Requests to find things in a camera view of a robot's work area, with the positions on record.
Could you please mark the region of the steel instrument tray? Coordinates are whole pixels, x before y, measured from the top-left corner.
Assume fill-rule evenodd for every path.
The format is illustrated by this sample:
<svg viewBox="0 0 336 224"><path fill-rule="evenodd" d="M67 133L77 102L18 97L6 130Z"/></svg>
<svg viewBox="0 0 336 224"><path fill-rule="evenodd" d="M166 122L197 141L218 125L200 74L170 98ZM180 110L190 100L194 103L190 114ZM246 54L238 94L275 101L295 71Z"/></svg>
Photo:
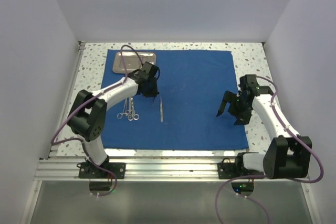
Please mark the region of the steel instrument tray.
<svg viewBox="0 0 336 224"><path fill-rule="evenodd" d="M156 54L154 52L138 51L137 54L140 56L143 63L148 61L151 64L156 64ZM116 52L113 58L114 61L112 71L118 74L125 74L124 65L121 58L121 52ZM141 61L135 52L124 51L123 58L128 72L132 72L136 69L141 68Z"/></svg>

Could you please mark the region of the steel forceps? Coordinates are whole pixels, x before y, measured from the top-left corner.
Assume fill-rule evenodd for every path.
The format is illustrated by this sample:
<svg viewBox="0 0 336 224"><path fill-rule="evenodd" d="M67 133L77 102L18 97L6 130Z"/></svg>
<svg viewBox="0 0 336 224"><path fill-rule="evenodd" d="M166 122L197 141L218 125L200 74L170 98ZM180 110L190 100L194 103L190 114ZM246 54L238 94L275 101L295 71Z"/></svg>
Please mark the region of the steel forceps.
<svg viewBox="0 0 336 224"><path fill-rule="evenodd" d="M121 118L124 118L124 117L127 117L128 116L128 109L127 109L127 106L128 106L128 98L126 98L124 100L124 105L123 105L123 110L122 112L118 113L117 114L117 118L118 119L121 119Z"/></svg>

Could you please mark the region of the small steel scissors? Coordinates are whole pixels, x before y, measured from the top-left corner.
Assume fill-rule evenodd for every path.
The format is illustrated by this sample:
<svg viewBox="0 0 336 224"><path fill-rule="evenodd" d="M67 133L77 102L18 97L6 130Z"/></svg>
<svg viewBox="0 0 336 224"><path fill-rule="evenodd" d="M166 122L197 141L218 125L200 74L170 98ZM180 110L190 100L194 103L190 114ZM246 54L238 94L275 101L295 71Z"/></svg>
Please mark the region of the small steel scissors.
<svg viewBox="0 0 336 224"><path fill-rule="evenodd" d="M129 109L128 109L128 114L127 114L127 119L129 121L137 121L139 118L140 118L140 116L135 111L133 97L130 97L129 98Z"/></svg>

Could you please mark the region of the large steel scissors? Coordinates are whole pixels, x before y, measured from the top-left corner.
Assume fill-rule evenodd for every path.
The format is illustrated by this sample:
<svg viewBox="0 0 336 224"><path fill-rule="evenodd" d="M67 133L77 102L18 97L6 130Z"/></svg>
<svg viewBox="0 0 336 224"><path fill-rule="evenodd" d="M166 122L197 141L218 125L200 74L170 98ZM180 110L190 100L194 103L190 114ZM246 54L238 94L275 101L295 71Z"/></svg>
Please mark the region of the large steel scissors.
<svg viewBox="0 0 336 224"><path fill-rule="evenodd" d="M131 118L132 120L135 118L136 112L134 109L134 102L133 97L128 98L128 118Z"/></svg>

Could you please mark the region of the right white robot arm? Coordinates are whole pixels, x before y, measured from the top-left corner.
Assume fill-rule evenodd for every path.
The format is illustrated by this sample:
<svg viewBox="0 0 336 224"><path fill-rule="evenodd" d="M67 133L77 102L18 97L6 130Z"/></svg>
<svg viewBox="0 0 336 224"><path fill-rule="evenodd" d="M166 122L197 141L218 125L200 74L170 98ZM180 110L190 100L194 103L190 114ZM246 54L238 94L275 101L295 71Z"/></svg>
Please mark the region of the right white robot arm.
<svg viewBox="0 0 336 224"><path fill-rule="evenodd" d="M312 141L291 127L275 102L271 87L261 86L258 78L255 74L240 77L237 94L225 91L217 115L227 110L235 117L235 125L247 125L256 112L270 137L270 145L264 154L241 152L233 164L221 162L218 168L240 178L262 174L269 179L304 178L311 156L307 149L312 147Z"/></svg>

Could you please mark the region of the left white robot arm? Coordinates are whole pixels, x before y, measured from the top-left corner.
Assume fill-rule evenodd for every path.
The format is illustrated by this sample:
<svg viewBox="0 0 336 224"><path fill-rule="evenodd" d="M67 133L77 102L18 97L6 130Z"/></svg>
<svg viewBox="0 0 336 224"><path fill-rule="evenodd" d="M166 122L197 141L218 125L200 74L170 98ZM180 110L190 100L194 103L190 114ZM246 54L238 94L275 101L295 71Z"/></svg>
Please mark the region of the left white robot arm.
<svg viewBox="0 0 336 224"><path fill-rule="evenodd" d="M156 98L159 94L157 80L160 74L158 66L146 61L140 69L126 74L110 86L94 92L81 90L77 93L66 124L75 135L80 136L87 160L92 164L90 171L97 178L104 178L109 172L108 154L100 137L106 112L135 95Z"/></svg>

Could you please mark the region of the blue cloth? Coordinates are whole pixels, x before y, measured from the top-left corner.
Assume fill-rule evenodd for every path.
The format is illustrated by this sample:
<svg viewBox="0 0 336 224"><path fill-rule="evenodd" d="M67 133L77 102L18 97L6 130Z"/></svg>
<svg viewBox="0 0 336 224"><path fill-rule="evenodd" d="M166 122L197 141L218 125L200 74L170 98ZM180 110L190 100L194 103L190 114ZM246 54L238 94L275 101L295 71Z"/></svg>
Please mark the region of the blue cloth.
<svg viewBox="0 0 336 224"><path fill-rule="evenodd" d="M134 97L137 121L117 118L110 108L101 134L105 148L131 150L241 150L245 128L228 112L216 117L225 91L237 92L233 56L217 50L156 50L159 95ZM160 122L160 97L163 122Z"/></svg>

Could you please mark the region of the steel tweezers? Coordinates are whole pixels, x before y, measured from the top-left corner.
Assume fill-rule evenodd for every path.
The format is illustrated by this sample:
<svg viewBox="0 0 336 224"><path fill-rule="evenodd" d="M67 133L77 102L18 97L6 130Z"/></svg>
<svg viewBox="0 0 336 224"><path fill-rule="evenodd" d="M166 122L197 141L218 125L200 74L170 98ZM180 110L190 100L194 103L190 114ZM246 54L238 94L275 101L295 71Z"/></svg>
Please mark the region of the steel tweezers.
<svg viewBox="0 0 336 224"><path fill-rule="evenodd" d="M160 122L163 122L163 103L162 103L162 97L160 97Z"/></svg>

